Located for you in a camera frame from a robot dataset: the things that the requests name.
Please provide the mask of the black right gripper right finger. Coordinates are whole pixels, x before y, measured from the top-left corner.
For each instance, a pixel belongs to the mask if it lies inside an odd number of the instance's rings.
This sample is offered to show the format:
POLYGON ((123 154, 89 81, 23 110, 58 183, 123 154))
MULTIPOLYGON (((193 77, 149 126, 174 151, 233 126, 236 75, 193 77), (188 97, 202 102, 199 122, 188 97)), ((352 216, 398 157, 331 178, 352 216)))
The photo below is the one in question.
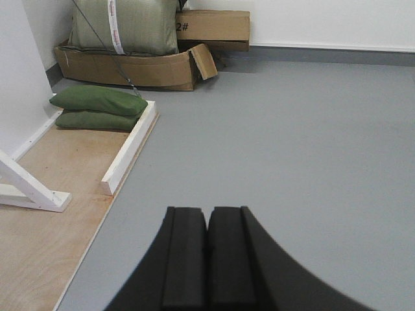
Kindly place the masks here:
POLYGON ((367 310, 294 260, 248 207, 215 207, 207 233, 209 310, 367 310))

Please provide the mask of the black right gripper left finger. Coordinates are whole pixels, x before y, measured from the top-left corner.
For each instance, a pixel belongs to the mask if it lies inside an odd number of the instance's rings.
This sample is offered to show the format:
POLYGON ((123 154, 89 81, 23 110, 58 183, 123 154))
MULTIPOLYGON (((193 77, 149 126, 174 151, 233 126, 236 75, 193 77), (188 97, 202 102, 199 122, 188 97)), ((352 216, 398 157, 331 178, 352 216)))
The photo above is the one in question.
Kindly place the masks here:
POLYGON ((161 227, 107 310, 205 310, 206 222, 199 208, 168 207, 161 227))

